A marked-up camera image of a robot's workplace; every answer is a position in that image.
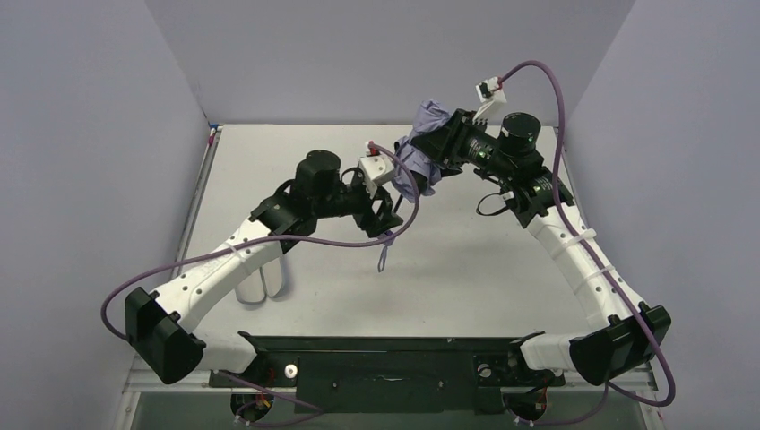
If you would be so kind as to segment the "lavender umbrella case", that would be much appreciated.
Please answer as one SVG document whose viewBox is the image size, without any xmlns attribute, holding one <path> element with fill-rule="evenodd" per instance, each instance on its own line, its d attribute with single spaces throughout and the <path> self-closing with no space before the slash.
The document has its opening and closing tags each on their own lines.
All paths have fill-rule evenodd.
<svg viewBox="0 0 760 430">
<path fill-rule="evenodd" d="M 285 291 L 286 284 L 281 260 L 269 262 L 238 284 L 235 297 L 244 305 L 260 304 L 268 298 L 278 297 Z"/>
</svg>

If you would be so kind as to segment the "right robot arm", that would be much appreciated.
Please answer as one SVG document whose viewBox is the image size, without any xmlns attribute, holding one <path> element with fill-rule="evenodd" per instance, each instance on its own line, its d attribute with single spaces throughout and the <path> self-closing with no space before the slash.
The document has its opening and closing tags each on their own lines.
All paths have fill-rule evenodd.
<svg viewBox="0 0 760 430">
<path fill-rule="evenodd" d="M 524 364 L 535 371 L 575 371 L 587 383 L 602 385 L 655 358 L 671 318 L 619 278 L 572 193 L 539 153 L 540 130 L 536 117 L 512 113 L 492 136 L 473 113 L 458 109 L 444 125 L 410 143 L 443 170 L 471 164 L 478 176 L 497 183 L 508 195 L 506 208 L 544 247 L 578 300 L 589 333 L 522 340 Z"/>
</svg>

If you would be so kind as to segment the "lavender umbrella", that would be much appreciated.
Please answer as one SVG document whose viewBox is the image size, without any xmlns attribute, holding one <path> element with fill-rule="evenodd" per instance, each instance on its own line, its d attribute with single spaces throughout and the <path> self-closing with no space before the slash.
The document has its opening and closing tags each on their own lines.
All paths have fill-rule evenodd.
<svg viewBox="0 0 760 430">
<path fill-rule="evenodd" d="M 425 100 L 420 103 L 412 120 L 410 133 L 394 144 L 396 157 L 411 172 L 413 178 L 406 175 L 402 168 L 397 168 L 392 185 L 399 193 L 399 197 L 393 206 L 393 212 L 398 211 L 403 200 L 414 204 L 418 197 L 432 196 L 435 193 L 434 185 L 442 180 L 443 169 L 421 151 L 415 149 L 410 144 L 410 140 L 442 127 L 451 116 L 451 112 L 438 101 Z"/>
</svg>

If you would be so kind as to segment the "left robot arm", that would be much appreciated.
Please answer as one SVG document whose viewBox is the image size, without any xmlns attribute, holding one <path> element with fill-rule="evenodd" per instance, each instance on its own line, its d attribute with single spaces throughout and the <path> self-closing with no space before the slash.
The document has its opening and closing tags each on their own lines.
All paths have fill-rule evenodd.
<svg viewBox="0 0 760 430">
<path fill-rule="evenodd" d="M 336 154 L 310 151 L 295 176 L 264 199 L 210 260 L 152 291 L 138 287 L 126 296 L 125 338 L 163 383 L 184 379 L 201 363 L 236 373 L 250 365 L 252 349 L 225 347 L 214 355 L 194 331 L 241 282 L 314 234 L 318 220 L 351 216 L 371 238 L 401 225 L 384 189 L 394 176 L 392 158 L 369 150 L 349 183 L 340 168 Z"/>
</svg>

